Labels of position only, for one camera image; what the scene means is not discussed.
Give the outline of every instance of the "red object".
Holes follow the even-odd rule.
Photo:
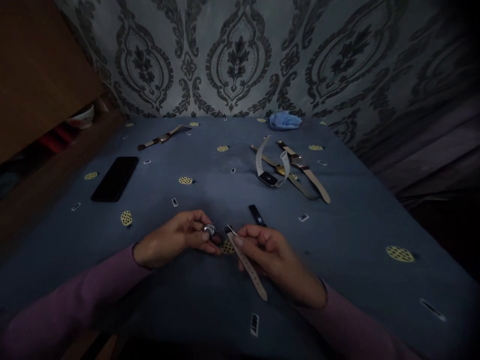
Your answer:
[[[59,154],[67,148],[67,145],[64,144],[60,139],[57,139],[51,132],[47,132],[45,135],[39,138],[38,142],[52,150],[55,154]]]
[[[72,131],[70,131],[69,128],[67,128],[64,124],[57,125],[53,131],[55,131],[58,136],[60,136],[63,140],[65,140],[67,143],[71,143],[75,140],[77,137],[76,135],[72,134]]]

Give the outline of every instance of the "person's left hand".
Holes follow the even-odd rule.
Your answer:
[[[212,222],[202,210],[184,211],[175,215],[157,230],[151,232],[133,248],[133,258],[144,268],[159,268],[170,262],[186,248],[220,255],[220,249],[202,232]],[[216,235],[214,241],[220,242]]]

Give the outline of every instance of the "hand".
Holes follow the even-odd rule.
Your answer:
[[[245,225],[237,233],[245,241],[235,236],[235,244],[278,287],[310,308],[321,309],[327,305],[324,285],[302,264],[279,231],[264,226]],[[238,268],[244,270],[240,261]]]
[[[201,230],[212,222],[202,210],[184,211],[151,232],[133,248],[133,258],[144,268],[159,268],[186,248],[220,255],[220,249]]]

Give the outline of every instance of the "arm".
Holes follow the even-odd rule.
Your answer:
[[[238,235],[245,241],[236,237],[237,246],[301,304],[296,309],[339,354],[347,359],[418,359],[400,339],[308,271],[280,232],[246,225]]]
[[[149,274],[127,247],[20,311],[3,332],[2,353],[7,359],[60,355],[88,328],[95,310],[118,301]]]
[[[220,250],[200,232],[210,219],[200,210],[181,212],[137,245],[118,252],[67,281],[19,312],[0,335],[1,359],[59,358],[96,311],[120,300],[151,271],[186,248]]]

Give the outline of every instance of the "wallpaper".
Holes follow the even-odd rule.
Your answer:
[[[56,0],[127,117],[324,121],[357,155],[468,91],[475,57],[427,0]]]

